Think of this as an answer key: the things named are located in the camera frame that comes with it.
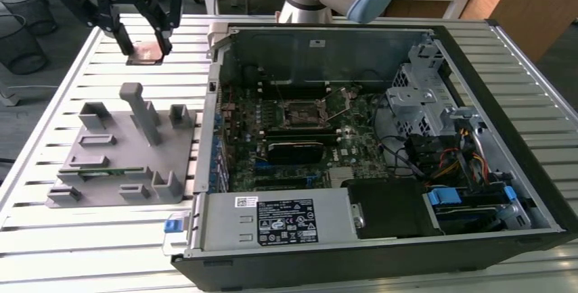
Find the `motherboard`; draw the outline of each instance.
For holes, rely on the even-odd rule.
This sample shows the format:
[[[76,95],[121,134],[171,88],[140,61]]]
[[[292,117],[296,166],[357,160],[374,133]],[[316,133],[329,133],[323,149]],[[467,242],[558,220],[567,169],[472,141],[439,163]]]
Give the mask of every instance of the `motherboard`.
[[[228,192],[340,187],[387,178],[372,131],[378,94],[360,85],[224,86]]]

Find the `open computer tower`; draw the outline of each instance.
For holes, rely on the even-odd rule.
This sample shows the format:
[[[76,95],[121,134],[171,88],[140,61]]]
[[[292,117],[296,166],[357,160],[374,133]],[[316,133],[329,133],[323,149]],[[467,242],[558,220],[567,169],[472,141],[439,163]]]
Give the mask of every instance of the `open computer tower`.
[[[442,26],[215,24],[185,247],[201,290],[475,271],[578,222]]]

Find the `barcode sticker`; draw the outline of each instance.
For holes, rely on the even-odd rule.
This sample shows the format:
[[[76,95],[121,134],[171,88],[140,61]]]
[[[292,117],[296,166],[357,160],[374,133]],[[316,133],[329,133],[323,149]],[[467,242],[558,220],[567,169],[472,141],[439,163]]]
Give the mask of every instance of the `barcode sticker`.
[[[235,207],[256,207],[257,196],[235,197]]]

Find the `white label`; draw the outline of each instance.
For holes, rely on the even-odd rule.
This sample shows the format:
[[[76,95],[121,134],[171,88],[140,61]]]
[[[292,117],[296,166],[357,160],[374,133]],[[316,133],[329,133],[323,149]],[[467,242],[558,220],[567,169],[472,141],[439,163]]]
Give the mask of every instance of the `white label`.
[[[235,197],[235,207],[256,207],[257,196]]]
[[[308,237],[311,235],[316,235],[316,231],[315,230],[303,231],[303,234],[301,234],[303,237]]]
[[[321,39],[313,39],[313,40],[308,41],[308,46],[309,47],[324,47],[325,41]]]

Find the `circuit board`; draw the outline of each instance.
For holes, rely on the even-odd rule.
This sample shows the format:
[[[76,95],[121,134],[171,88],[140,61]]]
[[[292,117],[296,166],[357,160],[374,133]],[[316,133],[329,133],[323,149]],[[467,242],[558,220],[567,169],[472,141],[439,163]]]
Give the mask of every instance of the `circuit board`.
[[[371,125],[375,94],[357,94],[357,88],[343,85],[327,86],[327,96],[320,99],[279,99],[280,92],[275,99],[267,99],[260,91],[240,87],[221,90],[228,192],[335,187],[332,171],[349,170],[359,179],[388,177]],[[308,164],[269,163],[267,146],[276,137],[265,140],[263,135],[295,131],[307,138],[309,130],[325,132],[321,136],[335,139],[331,145],[323,145],[320,160]]]

